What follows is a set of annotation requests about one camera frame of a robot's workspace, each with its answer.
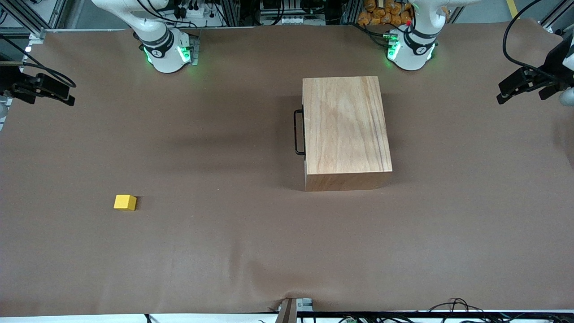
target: yellow block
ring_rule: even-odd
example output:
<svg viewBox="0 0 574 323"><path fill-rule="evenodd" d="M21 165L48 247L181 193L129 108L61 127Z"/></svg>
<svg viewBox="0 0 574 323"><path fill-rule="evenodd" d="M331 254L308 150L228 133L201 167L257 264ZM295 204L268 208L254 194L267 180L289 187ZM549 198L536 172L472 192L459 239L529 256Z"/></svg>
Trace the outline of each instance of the yellow block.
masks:
<svg viewBox="0 0 574 323"><path fill-rule="evenodd" d="M119 194L115 196L114 208L122 211L135 211L135 202L137 198L128 194Z"/></svg>

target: wooden box lid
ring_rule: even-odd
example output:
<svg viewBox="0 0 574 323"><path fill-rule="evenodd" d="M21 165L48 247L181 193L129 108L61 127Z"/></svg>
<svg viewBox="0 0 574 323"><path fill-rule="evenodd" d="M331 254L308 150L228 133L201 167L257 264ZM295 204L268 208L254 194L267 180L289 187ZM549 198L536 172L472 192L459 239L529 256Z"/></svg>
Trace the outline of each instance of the wooden box lid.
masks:
<svg viewBox="0 0 574 323"><path fill-rule="evenodd" d="M391 172L377 76L303 79L307 174Z"/></svg>

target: box handle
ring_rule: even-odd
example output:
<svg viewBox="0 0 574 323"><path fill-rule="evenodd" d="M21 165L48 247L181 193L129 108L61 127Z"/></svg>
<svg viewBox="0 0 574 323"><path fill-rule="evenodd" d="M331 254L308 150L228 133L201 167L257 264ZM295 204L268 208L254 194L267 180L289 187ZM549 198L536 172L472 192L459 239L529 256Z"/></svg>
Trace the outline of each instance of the box handle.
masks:
<svg viewBox="0 0 574 323"><path fill-rule="evenodd" d="M302 119L301 124L303 126L303 151L297 149L297 113L301 113ZM293 112L293 129L295 134L295 153L301 156L305 156L305 117L303 117L303 109L295 110Z"/></svg>

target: wire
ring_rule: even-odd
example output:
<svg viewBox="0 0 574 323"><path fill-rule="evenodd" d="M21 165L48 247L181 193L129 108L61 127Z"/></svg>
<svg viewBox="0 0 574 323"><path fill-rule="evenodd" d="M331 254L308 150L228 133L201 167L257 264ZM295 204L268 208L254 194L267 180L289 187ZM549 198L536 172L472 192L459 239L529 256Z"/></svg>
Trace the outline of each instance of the wire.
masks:
<svg viewBox="0 0 574 323"><path fill-rule="evenodd" d="M44 70L44 71L50 73L50 74L51 74L52 76L54 76L55 78L59 79L60 82L66 84L67 86L69 86L69 87L76 87L76 83L74 83L74 81L72 81L71 78L69 78L69 77L65 76L64 74L62 74L62 73L60 73L60 72L58 72L58 71L56 71L56 70L53 70L53 69L51 69L51 68L49 68L49 67L46 67L46 66L44 66L44 65L38 65L38 64L28 63L28 62L25 62L25 61L22 62L22 65L24 65L24 66L29 66L29 67L36 67L36 68L39 68L39 69L41 69L41 70Z"/></svg>
<svg viewBox="0 0 574 323"><path fill-rule="evenodd" d="M144 6L144 4L141 2L141 0L137 0L137 2L139 3L139 5L140 5L145 11L147 11L147 12L148 12L149 14L151 14L152 16L154 16L154 17L156 17L156 18L159 18L159 19L162 19L162 20L165 20L165 21L172 22L172 23L174 23L174 26L175 26L175 27L177 27L177 24L182 24L182 23L183 23L183 24L189 24L190 27L193 25L193 26L197 29L197 25L194 24L193 22L190 22L190 21L182 22L182 21L167 19L167 18L163 17L162 15L160 15L159 12L157 12L157 9L153 7L152 2L151 2L150 0L148 0L149 6L150 6L150 7L153 9L153 11L155 11L156 13L151 12L146 6Z"/></svg>
<svg viewBox="0 0 574 323"><path fill-rule="evenodd" d="M217 12L219 13L219 15L222 17L223 21L227 24L228 27L230 27L231 25L227 21L227 17L224 16L221 11L219 11L219 6L217 4L215 5L215 8L217 9Z"/></svg>
<svg viewBox="0 0 574 323"><path fill-rule="evenodd" d="M523 63L517 59L514 59L512 57L510 57L510 55L508 54L507 50L506 50L506 40L508 38L508 32L510 31L510 28L512 27L512 25L514 25L514 23L516 22L516 20L518 20L518 18L520 18L520 15L522 15L525 11L527 11L530 7L534 6L535 4L539 3L542 0L534 0L531 3L529 3L528 5L526 5L522 10L520 10L518 12L518 14L516 16L514 16L514 18L512 18L512 20L509 22L508 26L506 27L506 30L504 32L504 36L502 37L502 53L504 54L504 56L506 57L507 60L511 61L512 63L516 64L516 65L520 65L526 68L529 68L535 72L538 72L542 75L544 75L545 77L555 81L555 82L563 82L563 80L557 78L554 75L551 75L549 73L546 73L545 71L539 69L538 67L534 67L530 64L526 64Z"/></svg>
<svg viewBox="0 0 574 323"><path fill-rule="evenodd" d="M26 53L26 51L24 51L22 48L20 48L18 45L16 45L13 41L8 39L6 36L0 34L0 39L4 39L8 44L12 45L15 49L20 51L22 54L27 56L29 59L31 59L35 63L35 64L32 64L32 63L23 62L22 65L40 68L40 69L48 72L50 75L54 76L55 79L59 80L60 82L64 83L65 85L67 85L69 87L76 87L76 83L74 83L74 81L72 81L71 78L65 76L64 74L62 74L56 70L53 70L51 68L44 66L37 59L35 59L32 55L30 55L30 53Z"/></svg>
<svg viewBox="0 0 574 323"><path fill-rule="evenodd" d="M251 6L249 6L249 14L251 15L251 26L253 25L261 26L259 20L255 18L255 13L257 12L257 8L255 8L255 5L257 4L257 1L258 0L251 0Z"/></svg>
<svg viewBox="0 0 574 323"><path fill-rule="evenodd" d="M372 31L368 30L366 27L363 28L363 27L359 26L358 24L356 24L356 23L354 23L354 22L349 22L349 23L347 23L346 25L351 25L351 26L353 26L353 27L359 29L360 31L366 33L366 34L369 36L369 38L371 38L371 40L372 40L375 44L377 44L377 45L379 45L379 46L381 46L381 47L383 47L383 48L390 48L390 45L389 45L389 44L380 43L380 42L375 38L375 37L384 37L385 34L372 32ZM397 27L397 26L395 26L395 25L393 25L393 24L388 24L388 23L386 23L385 25L391 25L391 26L395 27L396 30L399 30L400 32L403 32L403 33L407 32L406 30L402 30L402 29L400 29L399 27Z"/></svg>
<svg viewBox="0 0 574 323"><path fill-rule="evenodd" d="M280 5L277 7L277 19L271 24L271 26L277 25L283 19L283 14L285 13L285 1L279 0Z"/></svg>
<svg viewBox="0 0 574 323"><path fill-rule="evenodd" d="M2 21L0 21L0 25L2 25L6 21L6 18L8 18L8 11L4 11L4 9L0 9L0 10L2 10L0 13L0 19L2 19Z"/></svg>
<svg viewBox="0 0 574 323"><path fill-rule="evenodd" d="M463 300L462 298L455 298L455 300L454 300L453 302L447 302L447 303L441 303L441 304L438 304L438 305L434 305L433 307L431 307L430 309L428 309L427 312L432 312L432 311L434 311L437 307L444 306L444 305L452 305L452 310L453 310L454 307L455 307L455 305L457 305L457 304L464 305L464 306L467 308L467 312L468 312L468 308L472 308L472 309L479 310L479 311L483 312L482 309L480 309L480 308L478 308L478 307L476 307L476 306L472 306L472 305L467 304L466 301Z"/></svg>

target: wooden box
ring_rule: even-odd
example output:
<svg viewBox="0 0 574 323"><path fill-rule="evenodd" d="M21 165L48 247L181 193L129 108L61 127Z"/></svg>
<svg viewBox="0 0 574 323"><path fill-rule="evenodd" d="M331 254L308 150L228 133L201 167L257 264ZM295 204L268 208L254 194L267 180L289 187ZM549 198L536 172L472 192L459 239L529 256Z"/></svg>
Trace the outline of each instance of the wooden box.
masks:
<svg viewBox="0 0 574 323"><path fill-rule="evenodd" d="M393 171L377 76L303 79L305 190L372 190Z"/></svg>

